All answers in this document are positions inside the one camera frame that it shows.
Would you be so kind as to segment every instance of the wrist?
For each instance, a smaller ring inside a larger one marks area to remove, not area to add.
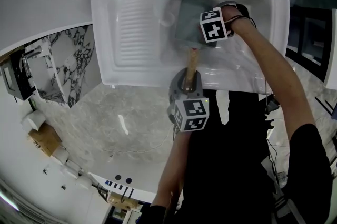
[[[242,17],[242,18],[239,18],[233,21],[231,23],[231,28],[233,31],[235,31],[240,36],[250,31],[253,28],[255,29],[255,27],[252,25],[250,20],[245,17]]]

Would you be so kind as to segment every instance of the marble backsplash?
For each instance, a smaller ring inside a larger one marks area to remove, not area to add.
[[[92,25],[48,35],[26,50],[38,46],[49,54],[28,62],[42,100],[71,108],[101,82]],[[36,67],[38,61],[44,64]]]

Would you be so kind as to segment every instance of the sleeve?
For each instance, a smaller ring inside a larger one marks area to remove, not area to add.
[[[288,182],[284,188],[306,224],[325,223],[329,216],[332,177],[317,128],[306,124],[290,139]]]
[[[150,206],[142,213],[137,224],[162,224],[166,208],[163,206]]]

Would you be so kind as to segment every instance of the person's arm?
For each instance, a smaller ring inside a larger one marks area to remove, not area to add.
[[[231,6],[222,9],[225,21],[240,12]],[[285,126],[290,140],[294,132],[305,124],[315,125],[302,84],[285,58],[273,47],[251,22],[240,18],[232,22],[231,28],[247,43],[276,99],[280,103]]]
[[[158,192],[151,206],[175,210],[184,187],[187,154],[191,133],[178,133],[159,181]]]

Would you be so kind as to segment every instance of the paper towel roll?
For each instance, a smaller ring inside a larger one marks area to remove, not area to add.
[[[80,171],[80,166],[77,165],[76,163],[72,162],[71,160],[67,160],[66,165],[72,169],[74,169],[76,172]]]
[[[78,178],[78,172],[75,171],[73,168],[67,166],[66,165],[63,165],[60,169],[61,173],[68,177],[68,178],[74,178],[74,179],[77,179]]]
[[[25,120],[29,122],[30,126],[33,129],[38,130],[40,126],[42,125],[42,123],[46,121],[46,118],[42,114],[42,112],[37,110],[29,114],[28,116],[26,116]]]
[[[61,166],[65,164],[69,157],[69,152],[64,149],[62,146],[58,146],[58,148],[51,155],[51,159]]]

